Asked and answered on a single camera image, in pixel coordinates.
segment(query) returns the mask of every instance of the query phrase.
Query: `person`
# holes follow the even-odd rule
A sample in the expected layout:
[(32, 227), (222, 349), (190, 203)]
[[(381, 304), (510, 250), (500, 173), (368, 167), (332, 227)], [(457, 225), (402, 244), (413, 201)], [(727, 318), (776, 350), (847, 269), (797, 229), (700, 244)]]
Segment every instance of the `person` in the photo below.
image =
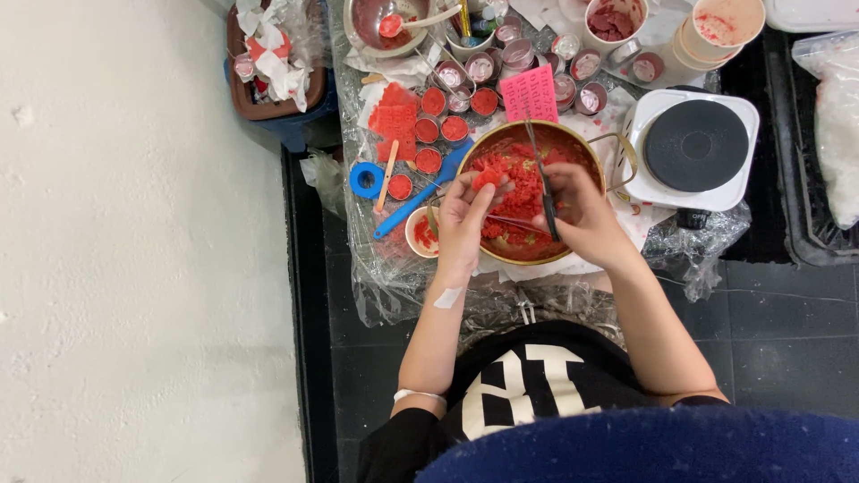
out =
[[(527, 473), (532, 464), (513, 464), (518, 460), (511, 448), (528, 449), (526, 461), (534, 464), (537, 460), (563, 463), (558, 457), (544, 461), (530, 450), (551, 451), (567, 441), (550, 437), (538, 442), (535, 435), (542, 426), (530, 425), (535, 421), (546, 425), (547, 419), (562, 417), (577, 419), (582, 425), (582, 421), (606, 417), (602, 413), (615, 417), (613, 409), (728, 406), (712, 369), (585, 169), (554, 163), (545, 167), (545, 174), (560, 208), (558, 233), (576, 254), (602, 267), (611, 281), (627, 352), (584, 325), (540, 321), (488, 336), (456, 357), (464, 289), (478, 264), (481, 227), (488, 211), (515, 188), (503, 178), (500, 187), (487, 184), (475, 193), (471, 185), (477, 173), (461, 174), (440, 207), (437, 272), (399, 368), (391, 418), (362, 441), (358, 481), (413, 481), (449, 449), (477, 441), (491, 444), (505, 433), (512, 436), (502, 440), (506, 442), (500, 446), (503, 449), (496, 444), (494, 459), (478, 458), (468, 451), (456, 451), (443, 459), (446, 468), (460, 468), (455, 473), (473, 473), (474, 468), (489, 472), (504, 468), (502, 472), (496, 471), (491, 478), (469, 473), (469, 478), (450, 480), (500, 481), (515, 474), (519, 479), (509, 480), (522, 481), (516, 471)], [(543, 215), (532, 223), (547, 230)], [(573, 423), (559, 420), (556, 424)], [(576, 433), (579, 440), (592, 437), (594, 444), (600, 440), (598, 431), (587, 435), (582, 428), (579, 431), (584, 432)], [(515, 437), (520, 441), (523, 432), (528, 442), (533, 437), (533, 446), (507, 444)], [(643, 446), (635, 443), (632, 447)], [(565, 454), (575, 458), (570, 452)], [(584, 454), (581, 449), (576, 452)], [(477, 462), (458, 461), (460, 455), (472, 455)], [(588, 457), (588, 464), (597, 464), (590, 454)]]

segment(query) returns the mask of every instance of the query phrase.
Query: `spoon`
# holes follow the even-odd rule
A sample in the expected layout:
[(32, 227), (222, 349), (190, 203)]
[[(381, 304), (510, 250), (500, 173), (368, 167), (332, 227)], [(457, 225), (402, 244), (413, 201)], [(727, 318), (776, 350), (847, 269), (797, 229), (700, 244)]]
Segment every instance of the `spoon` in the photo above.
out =
[(379, 35), (382, 37), (396, 37), (405, 29), (409, 28), (420, 28), (426, 27), (428, 25), (432, 25), (434, 23), (438, 23), (442, 20), (446, 20), (458, 13), (462, 9), (462, 5), (456, 5), (450, 10), (445, 10), (441, 12), (441, 14), (431, 16), (430, 18), (425, 18), (423, 20), (418, 21), (406, 21), (403, 22), (403, 17), (397, 14), (391, 14), (387, 17), (381, 19), (379, 23)]

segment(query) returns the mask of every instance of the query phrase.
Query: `black tray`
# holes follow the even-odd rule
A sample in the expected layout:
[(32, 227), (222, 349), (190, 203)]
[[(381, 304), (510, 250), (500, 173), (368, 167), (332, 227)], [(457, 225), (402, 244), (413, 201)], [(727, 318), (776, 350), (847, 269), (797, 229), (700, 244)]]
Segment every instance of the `black tray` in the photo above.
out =
[(859, 227), (843, 230), (835, 224), (818, 165), (814, 106), (819, 81), (790, 57), (796, 40), (814, 35), (764, 31), (779, 189), (788, 225), (785, 243), (792, 258), (809, 265), (859, 263)]

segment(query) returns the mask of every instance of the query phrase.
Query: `wooden stick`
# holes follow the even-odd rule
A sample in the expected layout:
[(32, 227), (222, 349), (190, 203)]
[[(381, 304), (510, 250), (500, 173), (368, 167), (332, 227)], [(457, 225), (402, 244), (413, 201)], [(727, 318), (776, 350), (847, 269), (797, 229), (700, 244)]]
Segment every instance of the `wooden stick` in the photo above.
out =
[(393, 172), (393, 162), (397, 159), (397, 150), (399, 149), (399, 140), (394, 139), (391, 144), (391, 155), (387, 158), (387, 167), (385, 168), (385, 180), (381, 183), (381, 192), (379, 192), (379, 201), (376, 201), (375, 212), (381, 213), (381, 207), (385, 204), (387, 197), (387, 183), (391, 180), (391, 172)]
[(377, 83), (383, 80), (385, 80), (385, 76), (382, 74), (370, 74), (369, 76), (361, 79), (361, 84)]

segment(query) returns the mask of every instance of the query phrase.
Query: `metal bowl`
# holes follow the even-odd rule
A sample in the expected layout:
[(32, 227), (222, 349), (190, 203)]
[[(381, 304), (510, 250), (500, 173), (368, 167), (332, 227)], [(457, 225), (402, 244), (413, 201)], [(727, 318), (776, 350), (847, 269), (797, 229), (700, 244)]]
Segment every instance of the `metal bowl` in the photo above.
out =
[(375, 58), (408, 57), (427, 36), (426, 28), (403, 31), (388, 39), (379, 35), (381, 19), (399, 14), (408, 21), (422, 20), (435, 9), (430, 0), (346, 0), (343, 25), (349, 42), (360, 53)]
[[(576, 160), (588, 170), (594, 184), (605, 195), (606, 178), (603, 175), (602, 163), (588, 141), (563, 125), (544, 120), (533, 120), (532, 123), (534, 138), (543, 156), (554, 148), (560, 150), (567, 159)], [(488, 153), (499, 153), (504, 156), (513, 144), (529, 145), (530, 143), (525, 121), (501, 125), (486, 133), (472, 146), (463, 158), (457, 174), (469, 171), (472, 160), (479, 156)], [(506, 237), (483, 237), (480, 240), (480, 250), (500, 261), (514, 265), (541, 265), (559, 260), (571, 253), (570, 248), (562, 242), (551, 243), (540, 250), (535, 250), (533, 247), (507, 243), (503, 238)]]

